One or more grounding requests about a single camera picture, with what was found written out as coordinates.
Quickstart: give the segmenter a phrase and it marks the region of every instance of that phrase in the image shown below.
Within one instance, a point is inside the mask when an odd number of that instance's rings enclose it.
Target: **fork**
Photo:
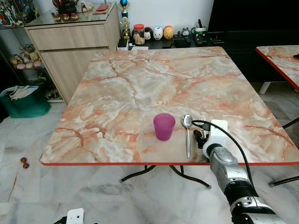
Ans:
[[[206,117],[204,115],[199,116],[200,120],[206,120]],[[202,129],[202,137],[206,138],[206,131]]]

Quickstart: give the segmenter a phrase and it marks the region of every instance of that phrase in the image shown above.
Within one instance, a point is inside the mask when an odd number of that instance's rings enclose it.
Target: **wooden cabinet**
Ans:
[[[66,103],[71,100],[93,55],[116,51],[121,36],[115,3],[104,20],[34,24],[25,29]]]

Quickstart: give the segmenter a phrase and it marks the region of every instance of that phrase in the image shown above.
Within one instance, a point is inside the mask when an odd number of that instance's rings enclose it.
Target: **trophy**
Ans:
[[[127,9],[129,8],[130,3],[128,0],[121,0],[119,3],[119,8],[122,10],[121,16],[122,17],[128,17],[128,12]]]
[[[123,17],[120,21],[122,26],[122,36],[130,42],[130,22],[127,17]]]

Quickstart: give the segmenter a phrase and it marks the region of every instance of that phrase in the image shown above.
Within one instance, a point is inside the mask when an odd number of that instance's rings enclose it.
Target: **cabinet drawer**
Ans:
[[[51,78],[68,104],[95,53],[108,49],[41,52]]]
[[[108,46],[104,25],[32,29],[29,33],[39,50]]]

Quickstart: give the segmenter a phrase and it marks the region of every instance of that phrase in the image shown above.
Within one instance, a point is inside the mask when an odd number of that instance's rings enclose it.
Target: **robotic arm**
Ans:
[[[212,120],[212,123],[227,131],[226,121]],[[199,148],[202,148],[204,155],[210,159],[211,171],[228,200],[234,224],[286,224],[266,201],[258,196],[246,171],[225,148],[227,136],[224,132],[211,126],[207,140],[198,130],[194,131],[194,135]]]

